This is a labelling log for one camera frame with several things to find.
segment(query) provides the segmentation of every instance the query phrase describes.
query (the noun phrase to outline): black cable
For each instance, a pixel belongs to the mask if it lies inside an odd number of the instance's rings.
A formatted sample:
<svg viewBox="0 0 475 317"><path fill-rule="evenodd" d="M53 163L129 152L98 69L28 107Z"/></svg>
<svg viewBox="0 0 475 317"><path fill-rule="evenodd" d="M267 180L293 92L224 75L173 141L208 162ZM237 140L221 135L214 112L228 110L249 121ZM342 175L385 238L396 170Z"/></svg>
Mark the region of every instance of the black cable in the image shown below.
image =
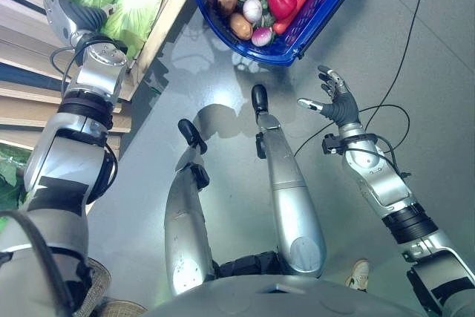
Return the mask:
<svg viewBox="0 0 475 317"><path fill-rule="evenodd" d="M381 100L381 102L379 103L379 105L376 106L376 110L374 111L373 115L371 116L370 120L368 120L368 123L366 124L366 127L364 128L364 130L367 130L368 129L368 126L369 124L371 123L371 121L373 120L374 116L376 115L376 113L378 113L378 110L380 109L380 107L383 105L384 101L387 99L387 97L389 96L390 92L393 90L393 87L394 85L396 84L396 81L397 79L399 78L399 74L401 73L401 69L402 69L402 64L404 63L404 59L406 58L406 53L407 53L407 48L409 47L409 41L410 41L410 36L413 32L413 26L414 26L414 22L416 20L416 15L417 15L417 10L419 9L419 5L421 4L421 0L417 0L417 5L416 5L416 9L414 10L414 14L413 14L413 18L410 22L410 27L409 27L409 34L407 35L407 40L406 40L406 45L404 47L404 52L402 53L402 58L401 58L401 61L399 63L399 67L398 67L398 70L396 72L396 75L394 76L394 79L393 79L393 82L391 83L390 87L387 89L387 92L386 94L384 95L383 99Z"/></svg>
<svg viewBox="0 0 475 317"><path fill-rule="evenodd" d="M53 289L56 303L59 306L60 314L58 316L72 316L74 301L71 294L62 279L61 272L56 265L50 248L45 242L42 234L34 225L31 219L21 211L0 211L0 217L13 218L23 229L24 233L31 242L40 266L45 271L46 278L49 280Z"/></svg>
<svg viewBox="0 0 475 317"><path fill-rule="evenodd" d="M359 112L360 113L363 113L365 111L369 111L371 109L374 109L374 108L377 108L378 106L377 105L374 105L372 107L368 107L368 108L365 108L365 109L361 109ZM393 147L393 150L396 150L407 138L407 135L409 134L409 130L410 130L410 117L409 117L409 113L406 112L406 110L401 107L400 105L396 105L396 104L383 104L383 105L380 105L380 107L392 107L392 108L397 108L399 109L400 111L402 111L404 113L404 115L406 116L407 118L407 127L406 127L406 132L404 133L404 136L402 137L402 139L399 141L399 143L397 145L395 145ZM323 128L321 128L320 130L318 130L316 133L314 133L311 137L309 137L307 140L305 140L302 145L300 145L298 147L298 149L295 151L294 153L294 157L297 156L298 152L311 140L313 139L314 137L316 137L317 135L319 135L323 130L325 130L326 128L328 128L329 126L331 126L334 122L331 122L330 124L324 126Z"/></svg>
<svg viewBox="0 0 475 317"><path fill-rule="evenodd" d="M328 128L329 126L331 126L332 124L334 124L335 122L331 122L330 124L324 126L322 129L320 129L319 131L317 131L316 133L314 133L311 137L309 137L307 140L304 141L304 143L302 145L300 145L298 147L298 149L295 151L294 153L294 157L297 156L298 152L305 146L305 144L307 144L311 139L313 139L314 137L316 137L317 135L319 135L323 130L325 130L326 128Z"/></svg>
<svg viewBox="0 0 475 317"><path fill-rule="evenodd" d="M391 161L393 161L393 165L398 169L399 171L399 167L398 167L398 163L396 162L396 155L394 154L394 148L393 146L391 145L390 141L388 139L386 139L385 137L382 137L380 135L376 135L376 137L380 140L383 140L387 147L389 148L389 152L391 153Z"/></svg>
<svg viewBox="0 0 475 317"><path fill-rule="evenodd" d="M409 117L409 113L406 112L406 110L401 107L400 105L397 105L397 104L382 104L382 105L374 105L372 107L368 107L368 108L365 108L365 109L361 109L359 112L360 113L363 113L364 111L369 111L371 109L374 109L374 108L384 108L384 107L393 107L393 108L397 108L399 109L400 111L402 111L402 113L404 113L404 115L406 116L406 119L407 119L407 126L406 126L406 132L404 133L404 135L402 136L402 139L400 139L400 141L394 145L394 148L393 150L396 150L407 138L408 134L409 134L409 130L410 130L410 117Z"/></svg>
<svg viewBox="0 0 475 317"><path fill-rule="evenodd" d="M373 151L364 150L362 148L345 148L345 151L360 151L360 152L365 152L367 154L372 154L374 156L380 157L381 159L383 159L384 161L389 163L390 166L393 168L394 172L397 173L397 175L401 177L401 172L399 171L399 169L394 165L394 163L391 162L391 160L389 160L387 157L385 157L383 155L380 155L380 154L378 154L376 152L373 152Z"/></svg>
<svg viewBox="0 0 475 317"><path fill-rule="evenodd" d="M86 48L88 48L89 46L92 46L92 45L96 45L96 44L112 44L112 45L115 45L115 42L112 41L112 40L105 40L105 39L97 39L97 40L93 40L91 42L88 43L87 46L85 46L81 51L77 51L73 58L69 61L68 63L68 66L66 66L66 70L65 72L63 73L62 75L62 80L61 80L61 98L63 99L65 97L65 83L66 83L66 78L68 77L68 72L69 70L71 69L71 66L73 65L74 61L76 60L76 58L81 54L81 53L84 53L84 50Z"/></svg>
<svg viewBox="0 0 475 317"><path fill-rule="evenodd" d="M112 155L112 160L114 161L114 173L112 174L112 178L111 180L109 181L107 187L105 187L105 191L107 191L109 189L109 187L112 186L112 183L114 183L114 181L116 180L116 177L117 177L117 171L119 169L119 163L117 162L117 158L116 158L116 155L115 153L112 151L111 147L109 146L109 144L105 144L105 147L107 148L107 150L109 151L109 153Z"/></svg>
<svg viewBox="0 0 475 317"><path fill-rule="evenodd" d="M63 70L61 68L59 68L57 66L57 64L54 62L54 57L58 54L58 53L61 53L63 51L67 51L67 50L74 50L74 47L73 46L66 46L65 48L57 48L55 49L55 51L53 51L50 55L50 63L51 65L54 67L55 70L57 70L58 72L60 72L60 74L65 74L63 72Z"/></svg>

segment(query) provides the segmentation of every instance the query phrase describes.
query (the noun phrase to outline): blue basket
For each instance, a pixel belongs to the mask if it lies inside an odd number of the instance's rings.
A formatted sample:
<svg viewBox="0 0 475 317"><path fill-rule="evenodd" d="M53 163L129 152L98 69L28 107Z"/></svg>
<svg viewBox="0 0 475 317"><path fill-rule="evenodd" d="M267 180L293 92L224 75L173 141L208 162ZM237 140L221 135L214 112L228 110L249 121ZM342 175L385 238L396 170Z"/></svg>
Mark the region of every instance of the blue basket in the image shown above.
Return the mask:
<svg viewBox="0 0 475 317"><path fill-rule="evenodd" d="M239 40L217 9L217 0L197 0L201 13L213 31L232 50L258 62L290 66L299 59L324 28L343 0L307 0L285 33L276 36L269 46L259 48L250 41Z"/></svg>

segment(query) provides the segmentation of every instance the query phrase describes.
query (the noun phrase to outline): carrot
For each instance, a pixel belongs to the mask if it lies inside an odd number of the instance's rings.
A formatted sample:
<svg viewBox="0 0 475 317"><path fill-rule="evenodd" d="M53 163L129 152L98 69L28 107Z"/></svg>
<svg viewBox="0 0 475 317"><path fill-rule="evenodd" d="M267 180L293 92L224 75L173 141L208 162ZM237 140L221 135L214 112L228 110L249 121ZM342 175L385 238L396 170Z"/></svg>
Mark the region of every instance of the carrot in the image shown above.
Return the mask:
<svg viewBox="0 0 475 317"><path fill-rule="evenodd" d="M297 6L295 9L290 13L289 16L287 16L284 20L280 20L278 22L275 22L272 26L272 29L274 32L278 35L282 35L285 30L289 27L290 23L292 20L295 18L295 16L298 14L300 9L304 6L305 2L307 0L297 0Z"/></svg>

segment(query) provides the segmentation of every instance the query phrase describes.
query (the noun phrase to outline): gray floor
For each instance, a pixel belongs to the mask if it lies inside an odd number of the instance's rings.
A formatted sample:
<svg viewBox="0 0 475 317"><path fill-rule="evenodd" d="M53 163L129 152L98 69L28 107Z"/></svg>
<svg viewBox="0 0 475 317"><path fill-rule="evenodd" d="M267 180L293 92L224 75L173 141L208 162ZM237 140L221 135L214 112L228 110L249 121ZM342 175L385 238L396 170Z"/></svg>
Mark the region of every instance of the gray floor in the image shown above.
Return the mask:
<svg viewBox="0 0 475 317"><path fill-rule="evenodd" d="M90 255L112 273L108 292L152 308L169 298L163 252L163 215L174 166L186 143L177 130L194 120L209 145L204 157L212 184L200 195L215 260L275 248L266 162L255 155L251 87L263 83L270 110L296 150L327 121L295 104L327 100L315 66L337 68L360 108L382 98L396 72L416 0L346 0L291 68L258 65L231 52L206 26L193 0L168 37L153 86L167 81L157 100L146 86L134 99L143 114L122 159L116 183L90 216ZM413 37L387 103L410 113L399 165L411 189L460 252L474 251L474 0L422 0ZM362 115L365 122L367 115ZM404 117L381 109L371 131L396 143ZM329 128L326 132L335 131ZM354 261L370 259L369 293L422 311L405 278L408 265L381 221L341 170L324 156L321 137L298 155L327 239L323 278L344 282Z"/></svg>

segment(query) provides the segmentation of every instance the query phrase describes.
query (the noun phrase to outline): shoe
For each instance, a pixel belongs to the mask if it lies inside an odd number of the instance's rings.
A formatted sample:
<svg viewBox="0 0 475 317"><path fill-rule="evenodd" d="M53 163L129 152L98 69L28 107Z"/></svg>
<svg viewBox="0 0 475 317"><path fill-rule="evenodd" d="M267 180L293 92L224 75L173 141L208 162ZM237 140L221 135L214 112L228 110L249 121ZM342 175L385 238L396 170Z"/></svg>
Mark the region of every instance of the shoe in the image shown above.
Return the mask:
<svg viewBox="0 0 475 317"><path fill-rule="evenodd" d="M368 286L368 275L370 273L370 262L366 259L356 261L351 269L351 274L345 281L350 289L365 291Z"/></svg>

